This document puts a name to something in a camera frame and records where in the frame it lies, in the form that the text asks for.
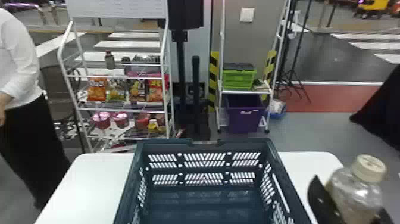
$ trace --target shopping basket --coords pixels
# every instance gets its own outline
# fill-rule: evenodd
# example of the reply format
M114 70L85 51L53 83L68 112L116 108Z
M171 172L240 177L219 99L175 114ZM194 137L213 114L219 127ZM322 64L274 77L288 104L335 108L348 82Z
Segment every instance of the shopping basket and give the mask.
M114 223L311 224L269 139L139 143Z

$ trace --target bottle cap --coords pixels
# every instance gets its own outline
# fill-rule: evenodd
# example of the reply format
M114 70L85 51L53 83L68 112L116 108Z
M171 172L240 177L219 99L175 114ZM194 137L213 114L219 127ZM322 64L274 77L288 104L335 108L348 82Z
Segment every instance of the bottle cap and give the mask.
M386 173L386 166L375 157L361 154L354 160L352 171L356 177L363 181L378 183Z

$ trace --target pink cup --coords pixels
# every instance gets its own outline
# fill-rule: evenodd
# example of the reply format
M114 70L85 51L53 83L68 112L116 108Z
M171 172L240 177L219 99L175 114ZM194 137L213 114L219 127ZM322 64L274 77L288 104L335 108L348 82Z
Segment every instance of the pink cup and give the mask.
M98 129L107 129L111 125L109 112L95 113L92 120Z
M129 126L128 114L126 114L125 112L121 111L113 114L112 119L114 119L119 128L125 128Z

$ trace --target yellow and black hazard tape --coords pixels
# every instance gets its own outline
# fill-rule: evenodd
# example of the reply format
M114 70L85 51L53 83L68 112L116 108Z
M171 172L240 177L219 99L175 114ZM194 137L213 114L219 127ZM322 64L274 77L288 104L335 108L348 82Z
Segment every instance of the yellow and black hazard tape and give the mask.
M215 104L217 103L218 58L219 58L219 52L210 53L210 67L209 67L210 77L208 80L208 112L214 112Z
M276 60L276 51L274 50L269 51L267 56L267 62L265 64L263 80L266 80L268 84L271 86L271 88L272 88L272 80L274 77L275 60ZM267 95L261 96L262 101L266 99Z

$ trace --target person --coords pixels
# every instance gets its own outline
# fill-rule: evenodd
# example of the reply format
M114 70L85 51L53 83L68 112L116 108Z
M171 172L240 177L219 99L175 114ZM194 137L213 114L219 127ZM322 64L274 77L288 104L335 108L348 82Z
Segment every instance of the person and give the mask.
M0 154L44 208L70 162L38 86L39 59L24 24L0 8Z

